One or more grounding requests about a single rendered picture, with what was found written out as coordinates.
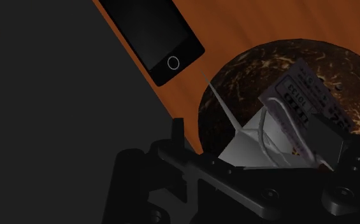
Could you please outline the orange wooden table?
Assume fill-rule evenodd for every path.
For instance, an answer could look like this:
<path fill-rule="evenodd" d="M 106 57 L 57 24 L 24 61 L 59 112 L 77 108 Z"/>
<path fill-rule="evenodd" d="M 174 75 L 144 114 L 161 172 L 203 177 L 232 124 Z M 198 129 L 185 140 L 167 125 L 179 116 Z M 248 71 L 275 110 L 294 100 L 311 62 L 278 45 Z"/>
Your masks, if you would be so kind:
<path fill-rule="evenodd" d="M 205 48 L 204 54 L 158 87 L 98 0 L 92 0 L 172 117 L 185 121 L 185 136 L 202 153 L 197 111 L 219 69 L 253 46 L 278 39 L 315 39 L 360 55 L 360 0 L 173 0 Z"/>

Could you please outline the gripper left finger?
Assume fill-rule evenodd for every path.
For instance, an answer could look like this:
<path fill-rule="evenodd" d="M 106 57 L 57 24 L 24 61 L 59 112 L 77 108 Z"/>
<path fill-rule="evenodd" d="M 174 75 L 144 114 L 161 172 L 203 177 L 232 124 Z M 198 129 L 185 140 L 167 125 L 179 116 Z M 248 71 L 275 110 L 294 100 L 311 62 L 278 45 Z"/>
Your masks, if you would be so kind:
<path fill-rule="evenodd" d="M 149 201 L 167 190 L 187 217 L 182 224 L 263 224 L 281 218 L 279 194 L 261 183 L 248 185 L 252 171 L 184 147 L 184 121 L 172 121 L 171 137 L 149 151 L 129 148 L 115 159 L 101 224 L 173 224 L 175 216 Z"/>

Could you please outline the grey angular object with label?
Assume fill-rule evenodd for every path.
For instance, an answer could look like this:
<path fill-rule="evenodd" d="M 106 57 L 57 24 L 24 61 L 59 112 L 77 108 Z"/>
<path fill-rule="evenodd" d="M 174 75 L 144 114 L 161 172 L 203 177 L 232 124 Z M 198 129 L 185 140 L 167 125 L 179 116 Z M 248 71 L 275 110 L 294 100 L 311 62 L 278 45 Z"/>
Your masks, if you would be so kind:
<path fill-rule="evenodd" d="M 262 108 L 246 125 L 240 125 L 220 95 L 215 98 L 235 133 L 219 158 L 246 168 L 307 168 L 312 164 L 312 116 L 320 113 L 346 132 L 355 123 L 328 88 L 298 59 L 260 96 Z"/>

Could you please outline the dark brown speckled bowl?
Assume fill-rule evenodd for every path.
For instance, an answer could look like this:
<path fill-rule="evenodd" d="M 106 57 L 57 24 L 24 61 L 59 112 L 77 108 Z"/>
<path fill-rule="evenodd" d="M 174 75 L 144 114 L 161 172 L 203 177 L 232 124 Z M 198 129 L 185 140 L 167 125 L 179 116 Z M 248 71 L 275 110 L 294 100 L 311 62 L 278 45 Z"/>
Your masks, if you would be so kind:
<path fill-rule="evenodd" d="M 209 82 L 198 111 L 203 151 L 219 157 L 235 130 L 213 92 L 240 125 L 262 108 L 259 96 L 298 59 L 303 59 L 355 123 L 360 134 L 360 55 L 341 46 L 309 39 L 285 39 L 255 46 L 229 61 Z"/>

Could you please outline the black smartphone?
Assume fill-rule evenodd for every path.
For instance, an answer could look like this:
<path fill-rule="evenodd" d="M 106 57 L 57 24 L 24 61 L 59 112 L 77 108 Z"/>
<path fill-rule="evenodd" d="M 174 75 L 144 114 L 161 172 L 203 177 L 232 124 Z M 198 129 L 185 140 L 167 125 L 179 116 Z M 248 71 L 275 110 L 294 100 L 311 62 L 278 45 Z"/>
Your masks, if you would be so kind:
<path fill-rule="evenodd" d="M 205 52 L 172 0 L 99 2 L 158 87 Z"/>

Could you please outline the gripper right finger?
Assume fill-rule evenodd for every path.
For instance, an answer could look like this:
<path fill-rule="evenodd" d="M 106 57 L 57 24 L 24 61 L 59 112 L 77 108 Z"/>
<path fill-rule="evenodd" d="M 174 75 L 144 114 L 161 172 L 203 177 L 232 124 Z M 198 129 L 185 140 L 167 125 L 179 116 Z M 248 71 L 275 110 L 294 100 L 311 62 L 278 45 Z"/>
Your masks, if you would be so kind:
<path fill-rule="evenodd" d="M 307 145 L 333 170 L 323 189 L 323 207 L 334 216 L 360 212 L 360 134 L 312 114 Z"/>

